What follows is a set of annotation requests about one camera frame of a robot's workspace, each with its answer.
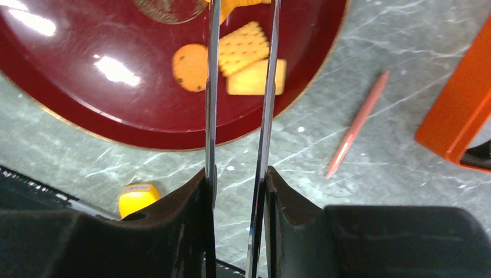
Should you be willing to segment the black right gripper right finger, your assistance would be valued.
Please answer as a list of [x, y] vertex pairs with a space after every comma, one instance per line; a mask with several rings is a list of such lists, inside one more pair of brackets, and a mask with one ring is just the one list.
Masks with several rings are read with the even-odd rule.
[[458, 207], [320, 208], [274, 167], [265, 203], [269, 277], [490, 276], [490, 240]]

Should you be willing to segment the metal tongs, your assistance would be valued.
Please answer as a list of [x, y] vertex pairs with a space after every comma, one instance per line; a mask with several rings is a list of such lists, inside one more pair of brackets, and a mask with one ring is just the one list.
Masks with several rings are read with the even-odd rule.
[[[280, 29], [280, 1], [272, 2], [272, 33], [263, 101], [262, 125], [260, 132], [257, 168], [255, 172], [254, 194], [252, 199], [250, 230], [248, 235], [246, 277], [257, 277], [258, 261], [261, 249], [262, 223], [265, 201], [266, 174], [270, 138], [272, 132], [274, 100], [276, 92], [276, 69]], [[205, 179], [210, 188], [212, 204], [217, 195], [217, 168], [215, 164], [217, 132], [217, 95], [218, 95], [218, 50], [220, 33], [221, 1], [210, 2], [210, 34], [208, 39], [208, 78], [206, 84], [206, 142], [205, 142]]]

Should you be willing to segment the dark red round plate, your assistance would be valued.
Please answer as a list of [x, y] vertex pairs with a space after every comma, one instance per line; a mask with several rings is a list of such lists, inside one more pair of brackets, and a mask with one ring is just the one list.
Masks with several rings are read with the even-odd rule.
[[[350, 1], [281, 1], [287, 62], [274, 116], [320, 73]], [[206, 45], [207, 1], [1, 1], [1, 73], [44, 109], [100, 138], [184, 151], [205, 145], [206, 96], [172, 74], [174, 53]], [[262, 96], [233, 96], [219, 73], [217, 144], [261, 125]]]

